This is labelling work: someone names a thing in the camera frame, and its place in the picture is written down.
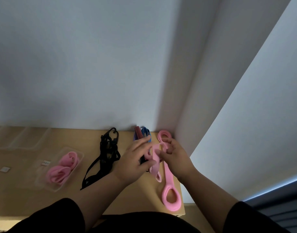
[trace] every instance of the black sleeve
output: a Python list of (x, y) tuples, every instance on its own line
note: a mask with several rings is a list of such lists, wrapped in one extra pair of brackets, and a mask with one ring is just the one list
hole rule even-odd
[(14, 225), (13, 232), (85, 232), (85, 220), (77, 204), (61, 199)]
[(287, 233), (289, 231), (248, 204), (238, 202), (231, 208), (224, 223), (223, 233), (228, 232)]

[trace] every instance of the price tag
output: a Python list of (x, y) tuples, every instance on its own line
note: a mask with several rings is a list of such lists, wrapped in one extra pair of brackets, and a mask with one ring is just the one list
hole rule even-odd
[(44, 160), (43, 162), (42, 162), (42, 165), (44, 165), (44, 166), (48, 166), (50, 164), (50, 161), (47, 161), (47, 160)]
[(2, 168), (0, 169), (1, 172), (8, 172), (9, 170), (10, 170), (9, 167), (2, 167)]

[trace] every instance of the black cord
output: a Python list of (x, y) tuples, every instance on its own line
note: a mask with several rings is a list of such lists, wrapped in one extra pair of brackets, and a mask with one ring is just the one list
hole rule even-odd
[[(117, 133), (117, 137), (112, 140), (110, 137), (110, 132)], [(100, 156), (96, 158), (95, 161), (89, 166), (86, 175), (82, 182), (82, 189), (90, 186), (96, 181), (100, 180), (104, 176), (110, 173), (113, 167), (113, 163), (120, 159), (120, 154), (118, 152), (117, 142), (118, 142), (118, 131), (116, 128), (111, 128), (104, 135), (101, 136), (100, 142)], [(86, 178), (89, 170), (100, 160), (100, 171), (96, 175), (89, 176)]]

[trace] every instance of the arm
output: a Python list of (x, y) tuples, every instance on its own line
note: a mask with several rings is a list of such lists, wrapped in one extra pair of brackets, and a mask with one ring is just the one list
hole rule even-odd
[(110, 174), (71, 197), (84, 216), (86, 231), (96, 223), (125, 187), (138, 180), (156, 163), (154, 160), (149, 160), (142, 165), (139, 164), (140, 157), (152, 146), (151, 143), (147, 143), (150, 138), (151, 136), (148, 136), (134, 141)]
[(163, 138), (162, 141), (170, 143), (171, 146), (167, 153), (160, 151), (160, 158), (186, 187), (214, 231), (222, 233), (227, 214), (238, 200), (198, 172), (176, 140)]

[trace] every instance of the wooden desk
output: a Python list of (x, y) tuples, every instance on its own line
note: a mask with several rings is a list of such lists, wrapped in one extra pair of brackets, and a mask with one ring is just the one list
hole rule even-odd
[[(81, 188), (83, 177), (90, 164), (100, 154), (100, 137), (106, 131), (81, 129), (52, 129), (44, 148), (38, 152), (15, 150), (12, 152), (0, 151), (0, 169), (3, 166), (11, 167), (8, 173), (0, 172), (0, 220), (21, 220), (35, 211), (42, 209), (55, 201), (69, 197)], [(119, 132), (118, 151), (124, 154), (127, 146), (132, 142), (134, 133)], [(157, 144), (157, 133), (152, 133), (152, 143)], [(68, 146), (82, 151), (85, 156), (69, 180), (58, 192), (36, 190), (33, 188), (33, 165), (37, 161), (48, 160), (62, 147)], [(96, 174), (100, 169), (97, 163), (89, 172)], [(162, 182), (159, 183), (150, 173), (144, 173), (139, 180), (128, 186), (104, 212), (108, 214), (123, 214), (135, 211), (159, 211), (181, 216), (185, 214), (184, 205), (176, 212), (170, 212), (162, 204), (161, 195), (165, 186), (164, 165), (160, 164)], [(174, 183), (181, 197), (179, 181), (174, 177)]]

